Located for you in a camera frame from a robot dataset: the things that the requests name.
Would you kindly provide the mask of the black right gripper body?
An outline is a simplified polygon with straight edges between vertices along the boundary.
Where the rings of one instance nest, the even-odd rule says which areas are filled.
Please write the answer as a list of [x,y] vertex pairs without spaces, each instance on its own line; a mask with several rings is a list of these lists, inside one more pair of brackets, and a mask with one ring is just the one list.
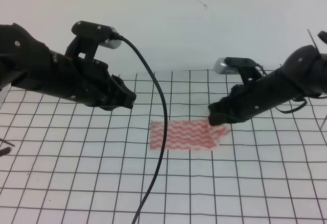
[[245,122],[290,100],[326,94],[326,54],[312,45],[294,51],[275,71],[248,84],[234,85],[230,94],[209,105],[209,114],[226,115],[226,123]]

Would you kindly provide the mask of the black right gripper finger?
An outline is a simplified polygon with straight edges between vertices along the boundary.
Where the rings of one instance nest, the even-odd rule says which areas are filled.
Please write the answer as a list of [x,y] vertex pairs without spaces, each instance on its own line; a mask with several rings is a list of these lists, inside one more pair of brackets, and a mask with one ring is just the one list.
[[211,126],[220,126],[226,123],[226,115],[222,113],[210,114],[208,117]]

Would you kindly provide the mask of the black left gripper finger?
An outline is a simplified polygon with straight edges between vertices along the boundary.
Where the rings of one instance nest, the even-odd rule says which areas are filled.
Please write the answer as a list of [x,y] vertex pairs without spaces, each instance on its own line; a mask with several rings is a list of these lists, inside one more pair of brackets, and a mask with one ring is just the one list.
[[123,88],[119,92],[118,103],[119,106],[132,109],[136,100],[136,94],[128,88]]

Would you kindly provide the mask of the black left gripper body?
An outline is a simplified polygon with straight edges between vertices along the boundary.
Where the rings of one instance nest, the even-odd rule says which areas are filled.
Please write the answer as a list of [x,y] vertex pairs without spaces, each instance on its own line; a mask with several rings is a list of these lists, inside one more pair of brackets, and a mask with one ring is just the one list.
[[111,111],[120,107],[122,79],[110,75],[108,65],[50,50],[23,27],[1,25],[1,88],[11,85]]

